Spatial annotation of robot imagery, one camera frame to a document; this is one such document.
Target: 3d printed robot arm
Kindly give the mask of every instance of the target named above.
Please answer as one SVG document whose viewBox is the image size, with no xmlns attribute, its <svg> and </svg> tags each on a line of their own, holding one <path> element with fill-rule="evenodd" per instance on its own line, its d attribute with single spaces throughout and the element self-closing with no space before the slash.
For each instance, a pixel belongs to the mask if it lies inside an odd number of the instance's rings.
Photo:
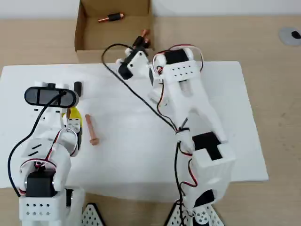
<svg viewBox="0 0 301 226">
<path fill-rule="evenodd" d="M 141 46 L 126 50 L 125 60 L 118 60 L 118 72 L 125 80 L 133 76 L 150 80 L 152 99 L 159 99 L 158 90 L 166 89 L 169 104 L 173 109 L 178 142 L 182 152 L 190 156 L 187 173 L 196 180 L 195 185 L 181 183 L 183 204 L 193 214 L 194 208 L 219 201 L 231 181 L 235 155 L 230 147 L 221 121 L 210 105 L 201 80 L 203 65 L 194 60 L 192 45 L 178 45 L 157 53 L 152 63 Z M 183 129 L 189 113 L 196 112 L 211 132 L 192 136 L 189 128 Z"/>
<path fill-rule="evenodd" d="M 85 192 L 78 187 L 65 187 L 70 157 L 77 155 L 81 142 L 82 121 L 76 109 L 78 93 L 51 83 L 39 83 L 25 92 L 26 102 L 37 113 L 49 100 L 62 95 L 38 121 L 22 155 L 18 185 L 22 194 L 19 214 L 23 226 L 40 225 L 41 221 L 54 226 L 81 225 Z"/>
</svg>

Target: black wire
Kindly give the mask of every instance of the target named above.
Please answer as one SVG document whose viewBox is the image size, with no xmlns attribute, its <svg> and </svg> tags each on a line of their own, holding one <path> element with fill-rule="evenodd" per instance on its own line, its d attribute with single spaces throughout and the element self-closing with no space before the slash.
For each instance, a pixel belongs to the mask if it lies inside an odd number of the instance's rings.
<svg viewBox="0 0 301 226">
<path fill-rule="evenodd" d="M 184 219 L 183 219 L 183 213 L 182 213 L 182 203 L 183 203 L 183 195 L 181 192 L 181 187 L 179 184 L 179 178 L 178 178 L 178 171 L 177 171 L 177 162 L 178 162 L 178 153 L 180 149 L 181 142 L 177 143 L 177 147 L 175 149 L 175 157 L 174 157 L 174 176 L 175 176 L 175 181 L 177 183 L 180 199 L 179 199 L 179 209 L 180 209 L 180 219 L 181 219 L 181 225 L 184 225 Z"/>
<path fill-rule="evenodd" d="M 160 111 L 160 108 L 159 108 L 159 107 L 160 107 L 160 103 L 161 103 L 161 101 L 162 101 L 162 99 L 163 99 L 163 95 L 164 95 L 164 82 L 162 81 L 162 91 L 161 91 L 161 97 L 160 97 L 160 99 L 159 99 L 159 101 L 158 101 L 158 103 L 157 103 L 157 112 L 158 112 L 161 116 L 163 116 L 163 117 L 169 119 L 170 122 L 171 122 L 171 124 L 172 124 L 173 127 L 174 127 L 174 130 L 176 130 L 177 127 L 176 127 L 175 123 L 173 122 L 173 120 L 172 120 L 170 117 L 168 117 L 167 115 L 162 114 L 161 111 Z"/>
<path fill-rule="evenodd" d="M 162 119 L 166 124 L 168 124 L 171 128 L 173 128 L 174 130 L 174 127 L 173 125 L 167 121 L 165 118 L 163 118 L 155 109 L 153 109 L 149 103 L 147 103 L 141 96 L 139 96 L 125 81 L 123 81 L 123 79 L 121 77 L 119 77 L 111 68 L 108 67 L 108 65 L 105 63 L 104 61 L 104 55 L 105 53 L 111 49 L 112 47 L 114 46 L 123 46 L 123 47 L 126 47 L 126 48 L 130 48 L 131 50 L 134 50 L 132 47 L 128 46 L 128 45 L 125 45 L 125 44 L 121 44 L 121 43 L 115 43 L 115 44 L 112 44 L 110 45 L 108 48 L 106 48 L 102 54 L 102 63 L 103 65 L 120 81 L 122 82 L 136 97 L 138 97 L 146 106 L 148 106 L 160 119 Z"/>
<path fill-rule="evenodd" d="M 24 139 L 22 139 L 21 141 L 19 141 L 19 142 L 14 146 L 14 148 L 11 150 L 11 152 L 10 152 L 10 154 L 9 154 L 9 157 L 8 157 L 8 178 L 9 178 L 10 183 L 11 183 L 11 185 L 12 185 L 12 187 L 13 187 L 13 189 L 14 189 L 14 191 L 15 191 L 15 193 L 17 194 L 18 197 L 21 197 L 21 195 L 20 195 L 18 189 L 16 188 L 16 185 L 15 185 L 15 183 L 14 183 L 12 177 L 11 177 L 11 170 L 10 170 L 10 162 L 11 162 L 11 158 L 12 158 L 12 156 L 13 156 L 15 150 L 21 145 L 21 143 L 23 143 L 25 140 L 27 140 L 28 138 L 30 138 L 30 137 L 33 135 L 33 133 L 34 133 L 34 131 L 35 131 L 35 129 L 36 129 L 36 127 L 37 127 L 39 121 L 40 121 L 40 118 L 42 117 L 42 114 L 46 111 L 46 109 L 47 109 L 47 108 L 48 108 L 55 100 L 57 100 L 58 98 L 60 98 L 60 97 L 62 97 L 62 96 L 64 96 L 64 95 L 66 95 L 66 92 L 62 92 L 62 93 L 56 95 L 54 98 L 52 98 L 52 99 L 51 99 L 51 100 L 43 107 L 43 109 L 42 109 L 41 112 L 39 113 L 39 115 L 38 115 L 38 117 L 37 117 L 37 119 L 36 119 L 36 121 L 35 121 L 35 123 L 34 123 L 34 125 L 33 125 L 33 128 L 32 128 L 32 130 L 31 130 L 30 134 L 28 134 Z"/>
</svg>

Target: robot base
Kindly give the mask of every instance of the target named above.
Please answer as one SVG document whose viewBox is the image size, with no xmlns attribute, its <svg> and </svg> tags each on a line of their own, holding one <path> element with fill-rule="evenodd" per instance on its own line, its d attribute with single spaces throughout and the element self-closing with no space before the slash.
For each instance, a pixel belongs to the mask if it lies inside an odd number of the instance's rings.
<svg viewBox="0 0 301 226">
<path fill-rule="evenodd" d="M 105 226 L 103 218 L 95 203 L 88 203 L 81 215 L 82 226 Z"/>
<path fill-rule="evenodd" d="M 182 208 L 185 226 L 224 226 L 211 205 L 194 208 L 194 215 L 189 216 L 185 208 Z M 164 226 L 180 226 L 179 204 L 174 203 Z"/>
</svg>

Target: yellow object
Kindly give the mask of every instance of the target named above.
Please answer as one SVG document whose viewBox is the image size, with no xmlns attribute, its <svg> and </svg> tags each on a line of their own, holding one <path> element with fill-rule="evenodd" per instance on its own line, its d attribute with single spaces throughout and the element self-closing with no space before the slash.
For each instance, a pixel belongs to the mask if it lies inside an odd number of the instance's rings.
<svg viewBox="0 0 301 226">
<path fill-rule="evenodd" d="M 81 115 L 76 107 L 70 108 L 70 116 L 69 119 L 79 119 L 80 127 L 83 127 L 83 120 L 81 118 Z"/>
</svg>

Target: screw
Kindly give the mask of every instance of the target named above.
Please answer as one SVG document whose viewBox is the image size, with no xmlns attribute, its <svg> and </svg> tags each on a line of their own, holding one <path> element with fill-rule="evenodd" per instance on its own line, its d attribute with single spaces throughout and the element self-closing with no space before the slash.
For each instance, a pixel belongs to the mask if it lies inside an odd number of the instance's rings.
<svg viewBox="0 0 301 226">
<path fill-rule="evenodd" d="M 93 146 L 98 145 L 99 139 L 97 138 L 97 136 L 94 132 L 94 128 L 93 128 L 93 125 L 92 125 L 92 122 L 91 122 L 91 116 L 89 114 L 86 114 L 85 117 L 86 117 L 87 125 L 88 125 L 89 132 L 90 132 L 90 137 L 91 137 L 90 143 Z"/>
</svg>

